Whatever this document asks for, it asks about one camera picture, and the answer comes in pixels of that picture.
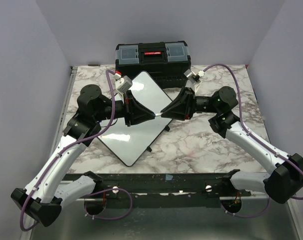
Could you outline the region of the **white whiteboard black frame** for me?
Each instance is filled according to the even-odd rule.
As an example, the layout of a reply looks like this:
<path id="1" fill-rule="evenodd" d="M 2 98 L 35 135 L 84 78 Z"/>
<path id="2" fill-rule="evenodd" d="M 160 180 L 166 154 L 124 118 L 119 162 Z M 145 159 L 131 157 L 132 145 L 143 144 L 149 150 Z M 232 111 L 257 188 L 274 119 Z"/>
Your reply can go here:
<path id="1" fill-rule="evenodd" d="M 160 113 L 171 102 L 171 98 L 145 71 L 132 80 L 130 88 L 139 103 Z M 138 125 L 127 127 L 123 118 L 118 118 L 98 139 L 127 167 L 131 167 L 147 148 L 157 139 L 172 120 L 157 116 Z"/>

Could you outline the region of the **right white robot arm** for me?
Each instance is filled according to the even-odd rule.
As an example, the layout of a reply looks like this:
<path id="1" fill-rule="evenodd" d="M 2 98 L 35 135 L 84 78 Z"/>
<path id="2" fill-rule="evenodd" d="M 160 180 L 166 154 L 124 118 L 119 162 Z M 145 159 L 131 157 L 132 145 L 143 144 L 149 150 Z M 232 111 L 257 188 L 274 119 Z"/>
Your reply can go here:
<path id="1" fill-rule="evenodd" d="M 185 121 L 195 113 L 214 113 L 209 119 L 211 129 L 222 138 L 241 147 L 265 169 L 262 172 L 235 170 L 221 184 L 222 192 L 233 196 L 239 190 L 266 193 L 284 204 L 303 187 L 303 157 L 289 155 L 251 131 L 232 109 L 238 104 L 236 92 L 229 86 L 211 97 L 196 96 L 190 87 L 183 87 L 178 96 L 164 109 L 161 117 Z"/>

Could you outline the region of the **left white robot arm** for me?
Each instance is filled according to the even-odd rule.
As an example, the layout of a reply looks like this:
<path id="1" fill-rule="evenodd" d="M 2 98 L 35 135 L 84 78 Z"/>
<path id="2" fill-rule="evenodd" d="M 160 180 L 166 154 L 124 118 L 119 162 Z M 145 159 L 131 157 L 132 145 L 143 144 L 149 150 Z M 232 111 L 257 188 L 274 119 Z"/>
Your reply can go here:
<path id="1" fill-rule="evenodd" d="M 103 190 L 100 178 L 87 172 L 66 188 L 59 185 L 74 161 L 92 141 L 105 133 L 113 120 L 123 118 L 130 127 L 153 120 L 153 111 L 139 103 L 128 90 L 123 100 L 107 98 L 95 84 L 84 86 L 77 98 L 78 109 L 68 121 L 63 135 L 40 172 L 24 188 L 15 188 L 10 197 L 20 208 L 20 228 L 27 232 L 23 217 L 28 215 L 37 224 L 50 226 L 64 206 L 89 195 L 98 197 Z"/>

